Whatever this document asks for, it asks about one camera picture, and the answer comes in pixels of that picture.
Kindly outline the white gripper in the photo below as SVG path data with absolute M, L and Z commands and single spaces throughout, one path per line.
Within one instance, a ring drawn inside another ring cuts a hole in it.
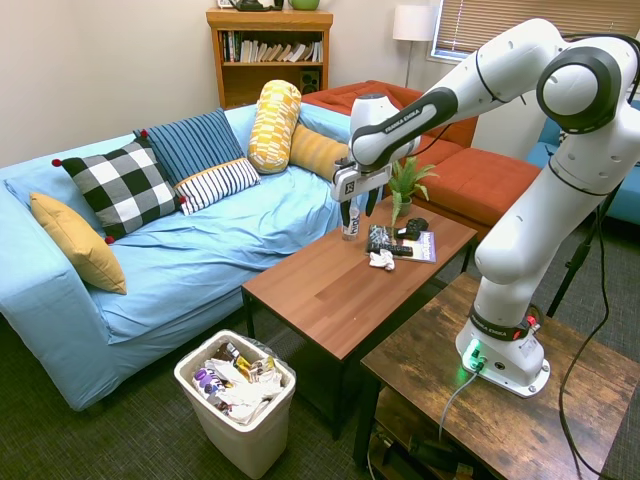
M 392 175 L 392 165 L 373 172 L 363 172 L 357 165 L 349 165 L 338 169 L 333 178 L 331 196 L 340 202 L 342 226 L 348 228 L 351 224 L 352 198 L 368 192 L 365 213 L 370 217 L 375 206 L 384 198 L 384 185 Z

